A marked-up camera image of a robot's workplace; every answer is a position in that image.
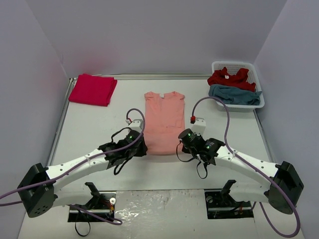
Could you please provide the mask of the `salmon pink t-shirt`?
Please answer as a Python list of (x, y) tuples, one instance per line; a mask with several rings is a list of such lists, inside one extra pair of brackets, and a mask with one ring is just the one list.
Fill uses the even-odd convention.
[(178, 136), (185, 130), (185, 96), (173, 91), (164, 94), (147, 92), (144, 97), (147, 154), (172, 155), (181, 151)]

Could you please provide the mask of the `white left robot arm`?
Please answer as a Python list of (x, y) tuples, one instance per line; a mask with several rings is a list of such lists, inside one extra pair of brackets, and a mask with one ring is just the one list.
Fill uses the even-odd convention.
[(116, 170), (133, 157), (145, 156), (143, 129), (127, 129), (124, 139), (102, 144), (77, 159), (48, 167), (40, 163), (31, 166), (18, 185), (18, 194), (28, 216), (35, 218), (60, 206), (63, 197), (58, 192), (66, 185), (95, 172)]

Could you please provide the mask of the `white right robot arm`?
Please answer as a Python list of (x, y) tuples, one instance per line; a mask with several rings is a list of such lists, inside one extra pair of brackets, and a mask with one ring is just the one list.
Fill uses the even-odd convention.
[(246, 184), (229, 179), (220, 191), (224, 204), (232, 206), (236, 202), (265, 202), (283, 214), (293, 213), (304, 185), (292, 164), (256, 159), (217, 139), (204, 140), (189, 128), (181, 132), (178, 139), (183, 145), (183, 152), (191, 154), (204, 167), (226, 167), (254, 181), (253, 184)]

